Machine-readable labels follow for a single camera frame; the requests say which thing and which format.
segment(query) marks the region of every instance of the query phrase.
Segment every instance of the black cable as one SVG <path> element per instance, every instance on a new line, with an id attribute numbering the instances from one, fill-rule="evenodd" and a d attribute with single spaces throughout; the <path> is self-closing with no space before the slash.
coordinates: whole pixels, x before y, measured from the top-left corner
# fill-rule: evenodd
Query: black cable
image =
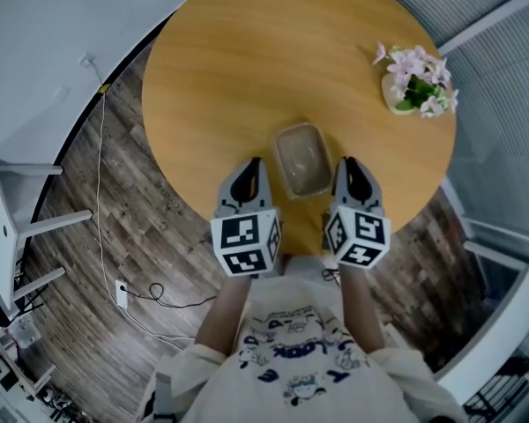
<path id="1" fill-rule="evenodd" d="M 321 271 L 321 277 L 324 278 L 325 282 L 332 282 L 334 280 L 337 286 L 340 286 L 337 281 L 339 277 L 339 270 L 337 268 L 325 268 Z"/>
<path id="2" fill-rule="evenodd" d="M 159 286 L 160 287 L 160 294 L 158 296 L 153 291 L 153 288 L 155 286 Z M 165 286 L 161 282 L 153 282 L 152 284 L 149 285 L 149 294 L 151 294 L 151 297 L 143 296 L 141 294 L 136 294 L 134 292 L 130 292 L 129 290 L 126 290 L 124 286 L 120 286 L 120 290 L 130 294 L 131 296 L 135 296 L 136 298 L 139 298 L 139 299 L 142 299 L 142 300 L 155 301 L 161 307 L 166 307 L 166 308 L 197 307 L 197 306 L 201 306 L 202 304 L 206 304 L 206 302 L 214 300 L 217 297 L 217 295 L 216 296 L 212 296 L 210 298 L 204 299 L 201 302 L 197 302 L 196 304 L 186 304 L 185 306 L 176 306 L 175 304 L 167 304 L 166 302 L 163 302 L 163 301 L 160 300 L 162 295 L 165 293 Z"/>

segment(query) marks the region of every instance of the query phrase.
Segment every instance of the electrical outlet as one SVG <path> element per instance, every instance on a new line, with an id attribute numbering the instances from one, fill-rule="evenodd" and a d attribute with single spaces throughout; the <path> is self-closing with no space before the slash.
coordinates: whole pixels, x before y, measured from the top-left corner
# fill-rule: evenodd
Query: electrical outlet
<path id="1" fill-rule="evenodd" d="M 90 64 L 92 63 L 92 61 L 94 61 L 94 55 L 91 54 L 90 52 L 85 52 L 83 55 L 82 55 L 82 58 L 80 58 L 78 60 L 78 65 L 80 67 L 84 67 L 84 68 L 87 68 L 90 66 Z"/>
<path id="2" fill-rule="evenodd" d="M 117 280 L 115 282 L 115 302 L 121 308 L 127 309 L 127 292 L 125 290 L 127 290 L 127 283 Z"/>

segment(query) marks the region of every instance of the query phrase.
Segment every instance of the person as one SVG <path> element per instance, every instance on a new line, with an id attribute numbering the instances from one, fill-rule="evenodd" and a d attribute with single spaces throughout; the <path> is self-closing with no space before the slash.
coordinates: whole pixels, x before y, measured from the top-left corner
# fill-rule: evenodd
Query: person
<path id="1" fill-rule="evenodd" d="M 365 271 L 340 265 L 340 290 L 305 271 L 227 278 L 194 345 L 157 366 L 168 396 L 153 377 L 138 420 L 466 421 L 420 352 L 386 346 Z"/>

